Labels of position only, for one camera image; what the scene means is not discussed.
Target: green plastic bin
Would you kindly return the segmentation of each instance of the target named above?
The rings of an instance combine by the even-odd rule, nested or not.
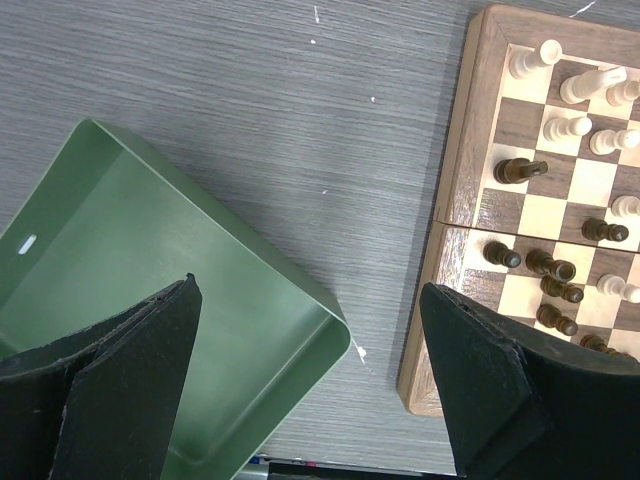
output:
[[[166,480],[232,478],[351,341],[326,289],[139,137],[94,120],[0,238],[0,268],[0,357],[196,276]]]

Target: table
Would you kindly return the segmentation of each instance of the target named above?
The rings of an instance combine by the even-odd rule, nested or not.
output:
[[[464,32],[486,2],[314,2],[2,2],[0,229],[81,118],[133,129],[335,292],[366,350],[262,451],[453,473],[443,419],[407,414],[395,387]],[[580,17],[634,28],[634,4]]]

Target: white pawn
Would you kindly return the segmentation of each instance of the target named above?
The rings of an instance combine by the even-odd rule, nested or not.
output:
[[[582,75],[568,78],[560,86],[560,98],[566,103],[580,103],[591,98],[603,88],[612,87],[627,79],[627,71],[624,67],[616,67],[610,70],[589,70]]]
[[[571,137],[582,137],[591,131],[593,123],[588,117],[555,117],[544,124],[542,134],[550,142],[561,142]]]
[[[640,82],[637,80],[626,80],[607,90],[607,101],[614,107],[633,103],[638,97],[640,97]]]
[[[634,218],[640,216],[640,198],[623,195],[611,204],[611,213],[618,218]]]
[[[596,284],[598,291],[604,295],[620,295],[622,300],[630,303],[640,303],[640,287],[625,282],[622,277],[608,273],[603,275]]]
[[[562,45],[556,40],[546,40],[534,51],[518,50],[511,57],[509,72],[517,79],[525,78],[540,68],[547,68],[560,61]]]
[[[616,149],[635,148],[640,145],[638,130],[600,130],[591,137],[589,147],[596,155],[608,155]]]

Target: chessboard frame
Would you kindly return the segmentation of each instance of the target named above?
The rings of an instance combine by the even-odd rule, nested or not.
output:
[[[463,234],[447,232],[443,224],[472,226],[484,159],[496,128],[502,73],[510,46],[534,48],[549,38],[558,40],[566,55],[640,68],[640,32],[505,5],[491,5],[471,21],[398,379],[400,397],[413,414],[442,415],[417,299],[425,283],[452,285],[459,275],[464,239],[458,237]]]

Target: folding chess board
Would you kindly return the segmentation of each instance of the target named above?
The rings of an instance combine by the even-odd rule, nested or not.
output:
[[[522,80],[510,75],[513,52],[533,50],[551,38],[563,48],[556,65]],[[640,219],[611,213],[617,197],[640,194],[640,147],[609,155],[589,148],[599,130],[640,130],[640,100],[612,107],[602,92],[568,105],[559,96],[564,80],[591,69],[624,66],[628,79],[640,80],[638,52],[640,33],[516,7],[494,5],[471,22],[419,289],[430,281],[445,284],[563,340],[575,343],[597,333],[610,347],[640,358],[640,305],[595,288],[605,273],[640,284]],[[550,118],[581,116],[593,122],[584,137],[549,142],[541,133]],[[495,181],[495,165],[516,157],[545,161],[549,171],[522,184]],[[589,218],[623,224],[629,238],[587,240],[581,227]],[[491,239],[514,247],[522,265],[507,271],[487,262],[482,247]],[[526,253],[536,247],[576,265],[571,283],[584,287],[580,304],[543,295],[541,276],[524,266]],[[410,412],[439,415],[417,300],[398,390]],[[569,338],[540,325],[535,312],[541,303],[576,320],[578,334]]]

